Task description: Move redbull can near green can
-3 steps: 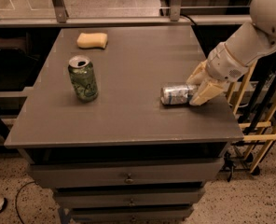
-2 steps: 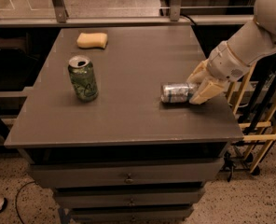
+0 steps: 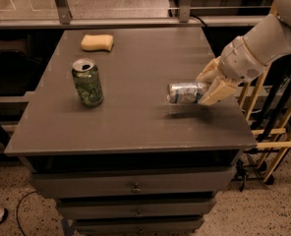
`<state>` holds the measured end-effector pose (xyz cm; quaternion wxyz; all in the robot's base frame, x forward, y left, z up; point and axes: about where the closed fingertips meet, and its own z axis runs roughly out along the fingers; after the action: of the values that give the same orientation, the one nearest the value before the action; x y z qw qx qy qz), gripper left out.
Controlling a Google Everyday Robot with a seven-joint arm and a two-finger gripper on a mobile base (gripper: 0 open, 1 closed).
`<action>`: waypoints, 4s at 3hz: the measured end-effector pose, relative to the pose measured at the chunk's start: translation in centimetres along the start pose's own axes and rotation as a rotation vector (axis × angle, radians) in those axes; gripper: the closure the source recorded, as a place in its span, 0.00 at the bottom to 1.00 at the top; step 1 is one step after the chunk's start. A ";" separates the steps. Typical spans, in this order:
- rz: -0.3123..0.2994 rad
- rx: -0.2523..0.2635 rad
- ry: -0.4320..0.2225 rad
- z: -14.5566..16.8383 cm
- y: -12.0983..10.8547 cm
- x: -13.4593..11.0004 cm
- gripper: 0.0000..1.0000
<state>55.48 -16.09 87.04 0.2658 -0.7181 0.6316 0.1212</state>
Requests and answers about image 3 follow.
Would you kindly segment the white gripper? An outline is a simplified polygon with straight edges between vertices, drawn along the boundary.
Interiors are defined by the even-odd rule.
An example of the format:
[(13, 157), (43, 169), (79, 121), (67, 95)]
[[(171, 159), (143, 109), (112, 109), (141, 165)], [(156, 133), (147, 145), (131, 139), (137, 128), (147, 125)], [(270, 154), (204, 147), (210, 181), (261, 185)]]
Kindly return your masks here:
[(227, 44), (220, 58), (213, 58), (196, 78), (197, 82), (207, 84), (199, 105), (211, 106), (234, 94), (238, 82), (251, 82), (260, 76), (266, 69), (259, 57), (261, 43), (255, 38), (237, 36)]

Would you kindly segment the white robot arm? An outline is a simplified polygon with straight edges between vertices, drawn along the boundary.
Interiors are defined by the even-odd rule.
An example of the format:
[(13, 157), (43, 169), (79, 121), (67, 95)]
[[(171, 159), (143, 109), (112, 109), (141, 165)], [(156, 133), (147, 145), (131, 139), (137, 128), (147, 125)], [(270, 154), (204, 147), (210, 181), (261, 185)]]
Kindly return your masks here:
[(272, 62), (291, 54), (291, 0), (275, 0), (275, 9), (228, 43), (201, 71), (197, 81), (208, 89), (198, 104), (209, 106), (230, 96), (239, 84), (253, 81)]

